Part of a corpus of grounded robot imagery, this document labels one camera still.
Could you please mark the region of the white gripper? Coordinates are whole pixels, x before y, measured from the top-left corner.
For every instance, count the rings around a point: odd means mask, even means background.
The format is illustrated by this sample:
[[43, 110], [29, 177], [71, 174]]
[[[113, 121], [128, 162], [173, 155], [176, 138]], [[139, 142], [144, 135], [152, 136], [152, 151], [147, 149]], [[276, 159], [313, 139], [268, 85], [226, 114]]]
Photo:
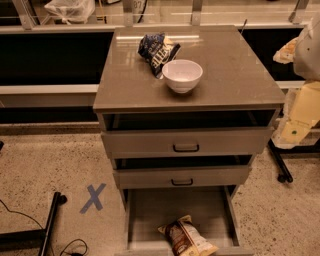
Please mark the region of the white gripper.
[[[273, 60], [288, 64], [294, 60], [298, 38], [293, 38], [278, 50]], [[288, 143], [299, 144], [310, 132], [311, 127], [320, 121], [320, 82], [305, 82], [297, 91], [290, 120], [284, 123], [281, 138]]]

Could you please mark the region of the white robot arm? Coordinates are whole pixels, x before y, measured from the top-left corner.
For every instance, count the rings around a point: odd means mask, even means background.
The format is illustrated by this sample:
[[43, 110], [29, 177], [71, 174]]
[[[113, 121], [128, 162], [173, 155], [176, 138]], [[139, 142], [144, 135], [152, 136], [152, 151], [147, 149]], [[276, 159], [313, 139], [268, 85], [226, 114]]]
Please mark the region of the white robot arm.
[[305, 82], [288, 91], [284, 117], [273, 134], [277, 147], [291, 149], [309, 134], [320, 121], [320, 13], [316, 13], [298, 37], [278, 50], [273, 60], [293, 64], [294, 73]]

